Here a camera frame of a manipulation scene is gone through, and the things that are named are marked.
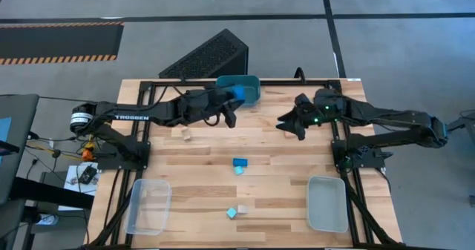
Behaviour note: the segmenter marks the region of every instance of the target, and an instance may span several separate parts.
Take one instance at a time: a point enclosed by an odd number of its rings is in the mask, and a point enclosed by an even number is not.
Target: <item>butcher block tabletop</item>
[[[361,81],[340,80],[344,95],[365,100]],[[123,80],[117,102],[136,104],[140,81]],[[177,88],[185,92],[202,87]],[[261,99],[256,106],[241,107],[235,112],[235,128],[227,128],[223,119],[215,127],[197,122],[189,126],[189,141],[183,139],[181,126],[164,128],[151,124],[151,156],[143,178],[166,180],[171,186],[171,206],[165,231],[157,236],[134,235],[132,247],[352,246],[350,231],[315,231],[307,224],[308,179],[311,176],[339,177],[330,149],[333,138],[330,124],[310,127],[303,141],[275,128],[277,118],[292,109],[297,95],[305,93],[313,98],[319,88],[262,86]],[[162,95],[163,89],[157,87],[156,100]],[[177,95],[173,88],[168,88],[162,101]],[[343,134],[342,127],[338,125],[340,134]],[[130,134],[131,126],[132,122],[126,121],[114,121],[112,125],[126,135]],[[373,126],[352,128],[352,132],[374,134]],[[243,157],[249,161],[240,176],[236,176],[233,171],[233,157]],[[362,168],[360,173],[371,214],[394,240],[401,241],[387,182],[374,169]],[[91,240],[103,228],[115,174],[116,171],[104,171],[100,176],[88,226]],[[117,207],[121,174],[109,218]],[[239,214],[231,220],[226,211],[237,205],[246,205],[249,213]],[[356,207],[354,209],[359,237],[364,242],[361,215]],[[122,224],[119,243],[124,240]]]

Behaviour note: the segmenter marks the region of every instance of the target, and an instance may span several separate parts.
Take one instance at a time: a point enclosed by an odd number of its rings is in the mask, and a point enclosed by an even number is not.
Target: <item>gray floor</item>
[[[474,12],[475,0],[331,0],[334,13]],[[323,13],[321,0],[2,0],[0,18],[170,16],[225,13]],[[475,106],[475,19],[338,20],[348,77],[362,78],[376,106],[430,112],[450,122]],[[261,77],[337,77],[327,23],[236,21],[127,23],[115,62],[0,66],[0,93],[38,93],[114,101],[124,78],[156,78],[163,68],[229,28],[250,47],[249,72]],[[75,103],[42,100],[33,130],[67,137]],[[72,143],[61,147],[74,149]],[[412,246],[472,249],[475,151],[465,131],[439,150],[394,148],[387,162],[404,241]],[[49,165],[51,158],[39,156]],[[24,176],[31,157],[19,170]],[[63,159],[58,170],[74,161]],[[37,180],[37,165],[31,178]],[[41,234],[34,249],[75,247],[84,230]]]

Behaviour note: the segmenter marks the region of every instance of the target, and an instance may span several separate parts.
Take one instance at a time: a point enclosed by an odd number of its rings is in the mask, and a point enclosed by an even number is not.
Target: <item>black floor mat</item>
[[[114,61],[123,22],[0,25],[0,65]]]

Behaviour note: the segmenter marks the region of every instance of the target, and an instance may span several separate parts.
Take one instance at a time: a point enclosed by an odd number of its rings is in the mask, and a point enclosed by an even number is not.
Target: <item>blue bowl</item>
[[[261,81],[256,76],[220,76],[216,79],[216,86],[229,87],[242,85],[245,101],[243,106],[255,105],[261,97]]]

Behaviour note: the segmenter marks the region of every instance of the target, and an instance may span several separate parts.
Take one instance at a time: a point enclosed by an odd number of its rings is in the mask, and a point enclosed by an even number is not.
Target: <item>blue cube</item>
[[[244,173],[244,169],[243,167],[235,167],[235,174],[236,175],[241,175],[242,173]]]
[[[245,159],[245,158],[233,158],[232,159],[232,165],[233,166],[246,167],[247,166],[247,159]]]
[[[230,208],[230,209],[226,212],[226,214],[228,214],[228,217],[229,217],[229,218],[233,218],[233,217],[236,217],[237,212],[236,212],[236,209]]]

